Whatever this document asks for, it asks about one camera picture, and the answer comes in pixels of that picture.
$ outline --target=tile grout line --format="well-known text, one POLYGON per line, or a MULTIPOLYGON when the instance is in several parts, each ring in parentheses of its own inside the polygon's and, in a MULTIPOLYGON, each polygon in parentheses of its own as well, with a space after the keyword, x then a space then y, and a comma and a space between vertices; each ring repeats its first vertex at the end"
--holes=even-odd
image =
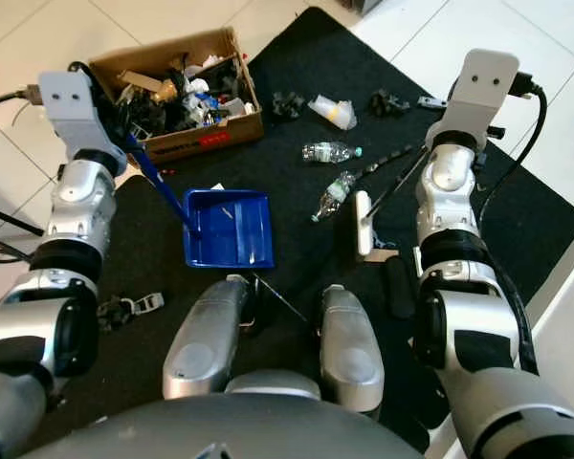
POLYGON ((30 14, 28 14, 26 17, 24 17, 21 21, 19 21, 12 29, 10 29, 8 32, 6 32, 4 35, 2 35, 0 37, 0 43, 7 37, 9 36, 11 33, 15 32, 17 29, 19 29, 21 26, 24 25, 24 23, 28 22, 29 19, 32 18, 32 16, 36 15, 40 10, 42 10, 43 8, 45 8, 47 5, 49 5, 51 2, 53 2, 53 0, 47 0, 45 3, 43 3, 42 5, 40 5, 39 7, 37 7, 34 11, 32 11, 30 14))
POLYGON ((111 21, 113 24, 115 24, 117 27, 119 27, 122 31, 124 31, 127 35, 129 35, 130 38, 132 38, 134 41, 136 41, 139 45, 142 45, 143 42, 141 40, 139 40, 138 38, 136 38, 128 29, 126 29, 124 26, 122 26, 119 22, 117 22, 113 16, 111 16, 110 14, 108 14, 105 10, 103 10, 102 8, 100 8, 98 5, 96 5, 96 3, 93 0, 87 0, 89 4, 91 4, 94 8, 96 8, 96 10, 98 10, 99 12, 101 12, 109 21, 111 21))
POLYGON ((501 0, 501 4, 506 7, 507 9, 509 9, 510 11, 512 11, 513 13, 515 13, 516 15, 518 15, 521 19, 525 20, 525 22, 527 22, 528 24, 534 26, 536 29, 538 29, 539 32, 542 32, 544 35, 546 35, 547 37, 549 37, 551 40, 553 40, 557 45, 559 45, 560 47, 562 47, 565 51, 567 51, 568 53, 570 53, 571 55, 574 56, 574 52, 572 50, 570 50, 569 48, 567 48, 562 42, 560 42, 557 38, 555 38, 553 35, 551 35, 549 32, 547 32, 545 29, 543 29, 542 27, 540 27, 538 24, 536 24, 535 22, 533 22, 531 19, 529 19, 526 15, 524 15, 522 12, 520 12, 519 10, 515 9, 512 5, 506 3, 505 0, 501 0))
POLYGON ((251 5, 251 3, 254 2, 254 0, 249 0, 247 3, 245 3, 237 12, 235 12, 233 15, 231 15, 227 21, 225 21, 221 27, 226 27, 226 25, 232 21, 239 13, 241 13, 245 8, 247 8, 249 5, 251 5))
MULTIPOLYGON (((555 96, 553 96, 552 98, 549 99, 548 104, 547 104, 547 108, 550 108, 550 106, 553 104, 553 102, 555 101, 555 99, 559 96, 559 94, 562 93, 563 88, 567 85, 567 83, 570 82, 570 80, 574 77, 574 70, 572 71, 572 73, 569 75, 568 78, 565 79, 565 81, 563 82, 562 86, 559 88, 559 90, 557 91, 557 93, 555 94, 555 96)), ((529 127, 527 127, 527 129, 525 129, 525 133, 520 137, 520 139, 517 141, 517 143, 515 144, 515 146, 513 147, 512 150, 510 150, 510 152, 508 153, 508 156, 510 156, 511 158, 513 158, 513 153, 517 150, 517 148, 519 147, 519 145, 523 142, 523 140, 527 137, 527 134, 529 133, 529 131, 532 130, 532 128, 536 125, 536 122, 532 122, 529 127)))
POLYGON ((49 180, 51 180, 51 177, 49 176, 49 174, 47 174, 47 172, 45 172, 42 167, 40 167, 32 158, 30 158, 30 157, 28 156, 28 154, 27 154, 25 151, 23 151, 23 149, 21 149, 21 148, 19 147, 19 145, 17 145, 15 142, 13 142, 12 139, 4 132, 1 128, 0 128, 0 134, 2 134, 2 135, 5 137, 5 139, 6 139, 7 141, 9 141, 9 143, 10 143, 12 146, 14 146, 17 150, 19 150, 19 152, 20 152, 23 156, 25 156, 25 157, 28 159, 28 161, 30 161, 30 163, 32 163, 32 164, 34 165, 34 167, 36 167, 36 168, 42 173, 42 175, 44 175, 44 176, 47 177, 49 180))
MULTIPOLYGON (((53 182, 53 181, 52 181, 51 179, 49 179, 47 182, 45 182, 37 191, 35 191, 34 193, 32 193, 32 196, 30 196, 28 199, 26 199, 26 201, 25 201, 21 206, 19 206, 18 208, 16 208, 12 213, 9 213, 9 215, 10 215, 11 217, 13 217, 15 213, 17 213, 19 210, 21 210, 21 209, 22 209, 25 205, 27 205, 40 191, 42 191, 42 189, 43 189, 45 186, 47 186, 49 183, 52 183, 52 182, 53 182)), ((7 222, 2 222, 2 223, 0 224, 0 229, 1 229, 2 227, 4 227, 5 225, 7 225, 7 222)))
POLYGON ((411 38, 408 39, 408 41, 404 44, 404 46, 402 46, 402 48, 400 48, 400 49, 398 50, 398 52, 397 52, 395 55, 393 55, 393 57, 392 57, 391 59, 389 59, 387 62, 389 62, 390 64, 392 64, 392 63, 393 63, 393 60, 406 48, 406 46, 408 46, 408 45, 410 44, 410 42, 411 42, 412 40, 414 40, 414 38, 415 38, 423 29, 425 29, 425 28, 427 27, 427 25, 431 22, 431 20, 432 20, 434 17, 436 17, 436 15, 437 15, 439 12, 441 12, 442 9, 444 9, 444 7, 446 7, 447 4, 448 4, 450 1, 451 1, 451 0, 446 0, 442 5, 440 5, 440 8, 438 8, 436 11, 433 12, 433 14, 430 16, 430 18, 429 18, 427 21, 425 21, 425 22, 423 23, 423 25, 422 25, 419 29, 417 29, 417 31, 412 35, 411 38))

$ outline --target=white tile floor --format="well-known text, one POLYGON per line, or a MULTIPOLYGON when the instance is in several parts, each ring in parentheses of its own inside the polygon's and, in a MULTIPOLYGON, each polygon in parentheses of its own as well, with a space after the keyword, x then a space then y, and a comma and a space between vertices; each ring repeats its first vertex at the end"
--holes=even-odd
MULTIPOLYGON (((254 57, 308 6, 319 6, 432 94, 446 96, 464 54, 509 51, 548 95, 548 119, 526 166, 574 205, 574 0, 385 0, 365 18, 334 0, 0 0, 0 94, 124 46, 234 26, 254 57)), ((44 226, 63 145, 41 109, 0 106, 0 208, 44 226)), ((532 100, 509 100, 497 117, 498 142, 516 156, 537 113, 532 100)), ((26 250, 33 241, 5 226, 0 237, 26 250)), ((0 267, 0 295, 22 264, 0 267)))

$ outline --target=black connector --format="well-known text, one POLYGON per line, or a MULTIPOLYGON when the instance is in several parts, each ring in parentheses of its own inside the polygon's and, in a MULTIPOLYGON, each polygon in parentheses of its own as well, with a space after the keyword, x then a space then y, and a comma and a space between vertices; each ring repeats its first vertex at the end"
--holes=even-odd
POLYGON ((532 76, 523 72, 517 72, 508 94, 522 98, 526 94, 533 93, 537 84, 532 81, 532 76))

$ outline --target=cardboard box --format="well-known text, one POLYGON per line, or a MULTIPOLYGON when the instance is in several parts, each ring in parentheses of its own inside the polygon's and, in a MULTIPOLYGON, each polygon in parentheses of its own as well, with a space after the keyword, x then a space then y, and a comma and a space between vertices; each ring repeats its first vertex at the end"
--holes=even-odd
POLYGON ((143 141, 153 163, 184 158, 215 148, 258 139, 263 136, 261 107, 255 96, 249 69, 242 59, 233 28, 218 29, 196 35, 175 38, 160 43, 116 50, 89 61, 89 66, 106 93, 116 100, 125 83, 118 78, 124 70, 150 77, 164 75, 169 62, 188 53, 187 64, 198 64, 209 55, 236 55, 242 68, 255 112, 221 123, 152 137, 143 141))

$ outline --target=blue dustpan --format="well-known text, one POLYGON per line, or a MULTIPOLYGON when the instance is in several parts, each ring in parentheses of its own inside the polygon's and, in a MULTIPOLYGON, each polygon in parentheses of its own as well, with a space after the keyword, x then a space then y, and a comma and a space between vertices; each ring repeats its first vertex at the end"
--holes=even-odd
POLYGON ((268 196, 246 189, 190 189, 183 210, 185 260, 195 268, 272 268, 268 196))

